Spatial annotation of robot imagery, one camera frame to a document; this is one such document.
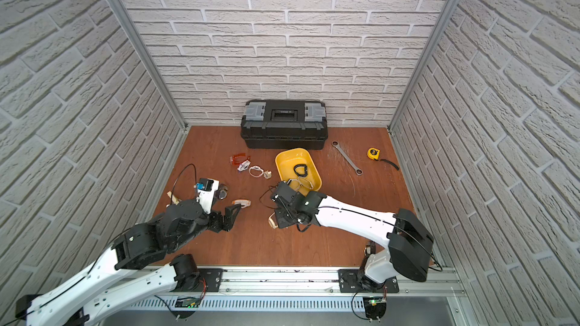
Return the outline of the yellow plastic tray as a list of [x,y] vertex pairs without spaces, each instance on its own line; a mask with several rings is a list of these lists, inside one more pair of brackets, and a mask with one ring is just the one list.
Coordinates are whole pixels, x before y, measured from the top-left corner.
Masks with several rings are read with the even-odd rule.
[[281,181],[306,196],[322,187],[322,178],[306,149],[296,148],[280,152],[275,158]]

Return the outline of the tan wooden watch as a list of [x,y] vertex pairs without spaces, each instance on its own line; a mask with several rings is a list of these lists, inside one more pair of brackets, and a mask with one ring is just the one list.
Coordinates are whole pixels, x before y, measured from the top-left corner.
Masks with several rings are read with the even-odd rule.
[[177,205],[177,204],[179,204],[181,202],[181,200],[179,198],[177,198],[177,197],[175,197],[173,195],[172,191],[168,191],[167,192],[167,196],[171,198],[171,203],[172,204]]

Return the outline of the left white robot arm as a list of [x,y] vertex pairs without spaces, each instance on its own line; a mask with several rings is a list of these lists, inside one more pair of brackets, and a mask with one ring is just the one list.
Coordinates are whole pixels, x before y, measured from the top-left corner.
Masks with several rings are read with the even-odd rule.
[[119,281],[177,252],[206,230],[229,231],[242,205],[205,212],[194,199],[169,205],[147,223],[116,237],[93,264],[45,294],[27,294],[16,303],[16,321],[28,325],[96,325],[133,303],[166,291],[193,291],[202,285],[190,254],[180,254],[154,271]]

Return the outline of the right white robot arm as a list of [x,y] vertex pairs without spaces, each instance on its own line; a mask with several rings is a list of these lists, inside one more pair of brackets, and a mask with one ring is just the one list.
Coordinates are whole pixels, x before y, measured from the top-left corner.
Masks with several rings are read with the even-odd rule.
[[397,213],[370,211],[316,191],[305,196],[285,182],[274,188],[270,199],[276,205],[274,217],[280,229],[296,226],[304,232],[312,225],[335,228],[383,247],[363,259],[356,276],[363,290],[376,291],[398,275],[426,282],[430,266],[438,264],[433,235],[407,209],[400,208]]

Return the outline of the purple white toy watch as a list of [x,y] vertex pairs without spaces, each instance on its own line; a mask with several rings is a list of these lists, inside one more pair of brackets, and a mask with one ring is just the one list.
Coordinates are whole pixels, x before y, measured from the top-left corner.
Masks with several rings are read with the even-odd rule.
[[246,160],[246,161],[242,162],[240,165],[238,165],[237,170],[238,170],[238,172],[246,171],[250,168],[250,165],[251,165],[251,161]]

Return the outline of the red translucent watch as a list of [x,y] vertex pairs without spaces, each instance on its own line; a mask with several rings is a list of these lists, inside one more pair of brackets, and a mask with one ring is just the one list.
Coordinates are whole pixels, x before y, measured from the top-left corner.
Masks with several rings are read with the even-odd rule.
[[245,161],[249,161],[251,157],[247,155],[245,152],[234,154],[230,157],[230,163],[232,166],[238,167],[243,164]]

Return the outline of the dark watch near base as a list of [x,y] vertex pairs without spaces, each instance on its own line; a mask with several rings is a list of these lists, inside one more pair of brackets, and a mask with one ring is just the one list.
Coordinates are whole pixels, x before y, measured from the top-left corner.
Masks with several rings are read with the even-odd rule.
[[376,254],[376,243],[369,241],[365,246],[364,255],[365,257],[370,257],[373,254]]

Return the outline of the silver wrench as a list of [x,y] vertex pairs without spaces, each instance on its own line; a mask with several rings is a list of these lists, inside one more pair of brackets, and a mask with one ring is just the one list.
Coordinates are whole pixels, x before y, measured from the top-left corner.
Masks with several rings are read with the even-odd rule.
[[338,143],[338,141],[332,141],[332,146],[338,150],[338,152],[343,156],[343,158],[345,159],[345,161],[349,164],[350,167],[352,167],[352,169],[354,170],[354,172],[356,173],[356,175],[361,176],[363,174],[362,169],[360,169],[353,161],[352,159],[349,157],[349,155],[347,155],[347,153],[341,148],[341,145]]

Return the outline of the black plastic toolbox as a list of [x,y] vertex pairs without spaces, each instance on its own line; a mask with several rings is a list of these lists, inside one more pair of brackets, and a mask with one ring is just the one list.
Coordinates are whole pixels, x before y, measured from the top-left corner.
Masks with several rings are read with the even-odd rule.
[[321,150],[329,136],[321,101],[255,100],[246,103],[240,124],[249,149]]

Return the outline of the yellow tape measure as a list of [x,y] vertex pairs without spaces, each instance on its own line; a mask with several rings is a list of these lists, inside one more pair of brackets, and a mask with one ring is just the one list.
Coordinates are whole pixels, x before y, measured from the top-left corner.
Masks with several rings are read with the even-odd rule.
[[393,161],[390,161],[386,158],[382,158],[381,157],[381,151],[380,149],[377,148],[369,148],[367,151],[367,157],[370,158],[373,161],[382,161],[384,163],[387,163],[389,165],[391,165],[392,167],[394,167],[397,171],[400,170],[400,167],[394,163]]

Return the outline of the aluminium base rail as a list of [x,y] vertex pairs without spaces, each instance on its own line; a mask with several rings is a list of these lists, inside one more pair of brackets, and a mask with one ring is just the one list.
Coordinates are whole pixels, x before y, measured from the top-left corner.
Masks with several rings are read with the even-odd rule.
[[195,291],[169,291],[137,301],[131,311],[363,312],[366,303],[397,297],[449,301],[455,312],[467,296],[455,270],[431,273],[426,282],[403,276],[377,291],[355,284],[355,268],[200,267]]

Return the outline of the aluminium corner post left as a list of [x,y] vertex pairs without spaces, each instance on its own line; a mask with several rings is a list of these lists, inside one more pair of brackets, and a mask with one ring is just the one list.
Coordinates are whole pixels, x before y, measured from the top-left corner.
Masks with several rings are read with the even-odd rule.
[[187,131],[188,124],[181,115],[178,106],[172,97],[166,83],[163,80],[161,72],[159,71],[157,65],[154,63],[151,54],[148,51],[134,21],[131,19],[127,8],[124,6],[122,0],[107,0],[112,12],[116,15],[120,26],[128,37],[129,42],[133,46],[135,53],[140,58],[144,65],[144,68],[149,73],[153,84],[160,93],[161,98],[164,100],[166,106],[169,108],[175,122],[182,131]]

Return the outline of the aluminium corner post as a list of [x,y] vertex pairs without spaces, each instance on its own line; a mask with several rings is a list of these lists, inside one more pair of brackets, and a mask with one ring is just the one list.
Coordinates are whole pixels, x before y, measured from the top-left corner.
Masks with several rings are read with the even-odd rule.
[[445,29],[448,26],[451,16],[453,16],[459,2],[460,0],[445,1],[440,15],[437,18],[437,22],[435,23],[435,26],[433,27],[433,30],[427,39],[426,46],[424,47],[421,56],[418,59],[418,63],[412,72],[412,76],[408,85],[406,86],[406,90],[403,92],[403,96],[401,97],[391,122],[388,125],[388,131],[393,131],[394,127],[397,125],[397,122],[399,122],[400,117],[403,114],[403,110],[406,107],[406,104],[409,102],[411,94],[418,84],[419,77],[427,67],[427,63],[429,62],[432,54],[436,51],[437,45],[443,37]]
[[182,131],[187,131],[188,124],[181,115],[178,106],[172,97],[166,83],[163,80],[161,72],[159,71],[157,65],[154,63],[151,54],[148,51],[134,21],[131,19],[127,8],[124,6],[122,0],[107,0],[112,12],[116,15],[120,26],[128,37],[129,42],[133,46],[135,53],[140,58],[144,65],[144,68],[149,73],[153,84],[160,93],[161,98],[164,100],[166,106],[169,108],[175,122]]

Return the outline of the aluminium corner post right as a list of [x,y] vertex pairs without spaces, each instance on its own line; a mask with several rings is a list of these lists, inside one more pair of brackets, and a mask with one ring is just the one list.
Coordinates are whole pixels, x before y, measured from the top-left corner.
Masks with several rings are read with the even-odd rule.
[[406,86],[406,90],[403,92],[403,96],[401,97],[391,122],[388,125],[388,131],[393,131],[394,127],[397,125],[397,122],[399,122],[400,117],[403,114],[403,110],[406,107],[406,104],[409,102],[411,94],[418,84],[419,77],[427,67],[427,63],[429,62],[432,54],[436,51],[437,45],[443,37],[445,29],[448,26],[451,16],[453,16],[459,2],[460,0],[445,1],[440,15],[437,18],[437,22],[435,23],[435,26],[433,27],[433,30],[427,39],[426,46],[424,47],[421,56],[418,59],[418,63],[412,72],[412,76],[408,85]]

